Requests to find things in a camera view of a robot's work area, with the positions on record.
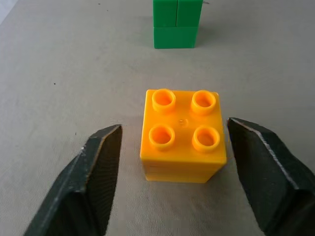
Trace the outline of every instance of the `stacked green bricks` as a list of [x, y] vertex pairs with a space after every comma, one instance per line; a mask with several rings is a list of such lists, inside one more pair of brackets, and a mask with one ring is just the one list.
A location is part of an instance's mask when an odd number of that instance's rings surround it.
[[202, 0], [153, 0], [155, 48], [193, 48]]

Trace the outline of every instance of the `gray table surface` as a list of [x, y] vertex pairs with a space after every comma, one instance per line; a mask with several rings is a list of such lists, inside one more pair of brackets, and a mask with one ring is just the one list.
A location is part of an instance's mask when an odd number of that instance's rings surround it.
[[315, 172], [315, 1], [211, 0], [195, 49], [155, 50], [151, 0], [20, 0], [0, 25], [0, 236], [20, 236], [94, 131], [124, 137], [108, 236], [262, 236], [230, 153], [207, 184], [145, 181], [145, 91], [207, 89]]

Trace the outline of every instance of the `green duplo brick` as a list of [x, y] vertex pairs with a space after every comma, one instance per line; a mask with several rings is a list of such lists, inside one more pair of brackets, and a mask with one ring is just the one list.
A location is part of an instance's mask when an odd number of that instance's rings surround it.
[[153, 26], [175, 27], [177, 0], [153, 0]]
[[178, 27], [197, 27], [199, 25], [202, 0], [178, 0]]
[[198, 27], [154, 28], [154, 47], [193, 48], [196, 42]]

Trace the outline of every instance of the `toy brick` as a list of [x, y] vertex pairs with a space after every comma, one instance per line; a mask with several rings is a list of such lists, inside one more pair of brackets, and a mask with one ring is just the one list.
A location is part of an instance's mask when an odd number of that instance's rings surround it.
[[175, 27], [177, 0], [153, 0], [153, 26]]
[[147, 180], [205, 183], [226, 163], [219, 95], [148, 90], [140, 158]]
[[154, 47], [193, 48], [196, 42], [198, 27], [154, 28]]
[[177, 27], [197, 27], [199, 25], [202, 0], [178, 0]]

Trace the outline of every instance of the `yellow lego brick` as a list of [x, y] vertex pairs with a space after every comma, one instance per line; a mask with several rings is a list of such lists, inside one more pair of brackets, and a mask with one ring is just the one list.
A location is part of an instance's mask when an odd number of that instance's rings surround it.
[[147, 180], [205, 183], [226, 163], [219, 95], [148, 90], [140, 158]]

